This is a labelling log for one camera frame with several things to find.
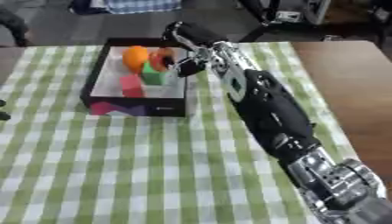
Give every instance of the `pink block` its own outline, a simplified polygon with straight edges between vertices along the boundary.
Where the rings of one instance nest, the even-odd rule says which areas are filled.
[[[141,98],[144,97],[142,80],[138,74],[130,74],[120,78],[122,94],[125,97]]]

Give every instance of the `orange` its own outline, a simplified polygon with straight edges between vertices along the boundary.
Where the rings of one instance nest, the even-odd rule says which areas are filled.
[[[135,74],[140,74],[143,64],[149,59],[149,51],[147,48],[134,45],[126,49],[122,54],[122,63]]]

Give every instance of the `robotic arm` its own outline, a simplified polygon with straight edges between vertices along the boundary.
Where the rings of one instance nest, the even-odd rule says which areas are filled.
[[[234,43],[195,24],[169,24],[163,40],[192,53],[174,67],[179,76],[211,66],[256,141],[277,159],[323,224],[386,224],[392,204],[385,186],[363,163],[336,164],[314,136],[314,124],[292,95],[267,71],[256,70]]]

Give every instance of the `colorful blocks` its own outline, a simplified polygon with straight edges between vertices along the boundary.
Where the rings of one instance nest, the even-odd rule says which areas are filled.
[[[164,84],[164,75],[155,70],[150,62],[144,63],[141,76],[146,85],[160,86]]]
[[[125,97],[140,98],[144,97],[142,81],[137,74],[130,74],[120,78],[122,94]]]

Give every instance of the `green and white gingham cloth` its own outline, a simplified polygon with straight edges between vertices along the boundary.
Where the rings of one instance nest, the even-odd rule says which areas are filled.
[[[289,43],[241,44],[300,101],[338,161],[350,143]],[[89,115],[99,46],[30,47],[0,91],[1,223],[318,223],[211,72],[187,118]]]

